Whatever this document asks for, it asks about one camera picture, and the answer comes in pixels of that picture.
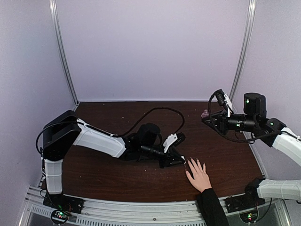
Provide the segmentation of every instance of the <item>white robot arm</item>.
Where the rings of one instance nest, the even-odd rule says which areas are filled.
[[[216,97],[220,106],[224,107],[216,113],[211,113],[211,101]],[[301,166],[301,139],[278,119],[266,118],[266,99],[258,93],[244,95],[245,114],[234,114],[232,103],[221,89],[212,94],[208,110],[202,114],[202,122],[214,129],[219,135],[233,142],[251,142],[257,139],[266,145],[283,152]],[[232,139],[226,136],[229,130],[251,132],[254,137],[247,140]],[[263,198],[281,198],[301,201],[301,180],[276,181],[255,179],[245,188],[246,195],[242,197],[242,208],[252,206]],[[228,199],[228,211],[239,210],[236,198]]]
[[[167,107],[158,107],[152,110],[157,109],[176,111]],[[146,159],[158,160],[160,168],[164,168],[185,163],[184,156],[175,149],[185,140],[185,135],[177,133],[177,131],[168,136],[164,143],[161,140],[160,128],[152,123],[142,125],[136,133],[128,136],[125,134],[114,135],[87,124],[77,118],[74,111],[66,111],[47,124],[36,140],[47,185],[48,197],[45,198],[44,205],[57,207],[67,203],[71,205],[73,212],[81,211],[81,208],[77,208],[77,206],[82,206],[83,200],[70,199],[70,197],[63,195],[63,159],[72,145],[88,147],[124,161],[136,161],[143,156]],[[42,134],[43,147],[39,149],[38,139]],[[157,138],[160,139],[159,144],[155,144]]]

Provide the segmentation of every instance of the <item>white wall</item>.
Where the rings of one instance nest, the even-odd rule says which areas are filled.
[[[234,105],[243,112],[243,94],[267,98],[268,117],[278,118],[301,134],[301,1],[259,0],[246,63]],[[255,147],[270,179],[301,179],[301,167],[263,142]],[[300,216],[301,205],[289,208]],[[292,218],[301,225],[300,217]]]
[[[207,100],[229,92],[244,0],[58,0],[79,100]]]
[[[0,0],[0,225],[16,225],[41,177],[42,127],[73,108],[47,0]]]

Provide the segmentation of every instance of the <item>white arm casing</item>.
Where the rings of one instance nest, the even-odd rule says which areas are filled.
[[[263,180],[257,188],[259,198],[301,201],[301,180]]]
[[[73,145],[88,147],[100,152],[119,158],[126,150],[125,143],[121,137],[112,137],[87,127],[83,120],[78,121],[85,125],[78,124],[81,132],[74,141]],[[60,194],[62,186],[62,165],[63,160],[50,161],[45,159],[45,175],[47,190],[49,194]]]
[[[301,166],[301,141],[296,134],[289,128],[285,127],[282,131],[297,137],[283,133],[278,135],[273,143],[273,147],[283,152],[298,165]],[[257,188],[257,193],[260,198],[279,198],[293,199],[301,201],[301,180],[263,180]]]
[[[284,127],[282,131],[286,131],[297,138],[300,138],[294,134],[288,127]],[[273,147],[283,152],[292,160],[294,160],[299,166],[301,166],[301,141],[293,138],[292,136],[283,133],[278,135],[273,143]]]
[[[125,143],[121,137],[112,137],[87,127],[83,120],[78,121],[85,125],[78,124],[81,128],[79,136],[73,145],[88,147],[100,152],[119,158],[126,150]]]
[[[63,191],[62,186],[62,165],[63,160],[50,161],[45,159],[46,184],[49,194],[60,194]]]

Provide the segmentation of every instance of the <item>small object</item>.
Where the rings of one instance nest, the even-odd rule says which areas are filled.
[[[208,112],[207,109],[205,109],[204,112],[201,114],[201,117],[202,117],[202,118],[206,118],[206,117],[208,117],[208,116],[209,116],[209,112]]]

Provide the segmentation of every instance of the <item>wooden table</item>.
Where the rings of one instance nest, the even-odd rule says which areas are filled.
[[[207,102],[113,102],[81,103],[76,110],[87,123],[115,134],[127,131],[156,106],[181,111],[186,140],[177,147],[186,158],[205,162],[219,197],[241,194],[260,169],[248,144],[225,140],[201,123]],[[159,110],[142,123],[157,124],[165,139],[181,123],[176,113]],[[127,162],[88,148],[73,146],[63,164],[64,193],[93,199],[124,202],[171,202],[194,200],[197,190],[188,182],[185,166],[160,169],[157,161]]]

